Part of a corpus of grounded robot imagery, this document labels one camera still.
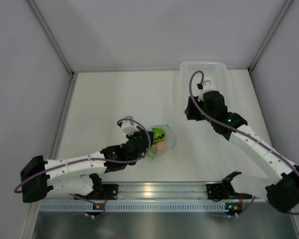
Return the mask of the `green fake melon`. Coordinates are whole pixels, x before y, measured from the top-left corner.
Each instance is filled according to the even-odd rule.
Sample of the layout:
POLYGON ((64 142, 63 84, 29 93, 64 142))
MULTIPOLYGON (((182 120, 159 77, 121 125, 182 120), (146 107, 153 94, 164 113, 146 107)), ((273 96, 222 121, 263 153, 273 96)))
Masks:
POLYGON ((152 129, 154 135, 153 135, 153 143, 157 144, 161 141, 165 140, 165 131, 162 128, 154 127, 152 129))

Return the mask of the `pink fake egg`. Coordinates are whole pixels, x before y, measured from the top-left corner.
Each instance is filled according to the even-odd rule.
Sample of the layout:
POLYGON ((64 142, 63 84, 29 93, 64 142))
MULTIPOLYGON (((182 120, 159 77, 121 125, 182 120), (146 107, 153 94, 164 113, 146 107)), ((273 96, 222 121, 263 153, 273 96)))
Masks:
POLYGON ((167 144, 164 141, 161 141, 155 145, 156 151, 159 151, 159 152, 165 151, 166 148, 167 148, 167 144))

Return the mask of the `clear zip top bag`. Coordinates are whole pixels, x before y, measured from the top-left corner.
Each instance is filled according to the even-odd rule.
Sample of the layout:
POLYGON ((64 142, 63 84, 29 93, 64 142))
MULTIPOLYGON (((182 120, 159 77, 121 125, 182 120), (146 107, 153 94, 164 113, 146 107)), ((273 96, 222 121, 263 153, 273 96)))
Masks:
POLYGON ((147 154, 148 158, 156 159, 175 148, 177 143, 176 135, 168 124, 152 125, 148 128, 148 131, 154 133, 153 145, 147 154))

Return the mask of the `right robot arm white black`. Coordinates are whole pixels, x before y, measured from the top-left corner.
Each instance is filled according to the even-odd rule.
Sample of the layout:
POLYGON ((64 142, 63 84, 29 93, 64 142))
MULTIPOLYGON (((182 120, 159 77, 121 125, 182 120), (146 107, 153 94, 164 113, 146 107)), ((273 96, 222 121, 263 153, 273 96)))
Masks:
POLYGON ((286 159, 263 141, 237 113, 228 111, 218 91, 190 95, 184 111, 187 120, 208 122, 213 130, 244 152, 266 174, 265 178, 234 171, 224 177, 217 192, 221 199, 240 194, 266 200, 283 214, 299 216, 299 165, 286 159))

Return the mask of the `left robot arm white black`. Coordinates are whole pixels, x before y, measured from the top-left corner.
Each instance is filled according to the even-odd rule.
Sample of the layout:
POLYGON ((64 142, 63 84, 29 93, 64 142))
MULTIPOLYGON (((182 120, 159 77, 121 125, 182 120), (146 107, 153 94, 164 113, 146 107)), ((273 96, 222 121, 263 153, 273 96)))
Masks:
POLYGON ((33 203, 69 194, 97 199, 103 192, 101 175, 135 165, 153 145, 153 137, 153 131, 138 129, 125 143, 89 155, 60 160, 35 156, 20 172, 22 200, 33 203))

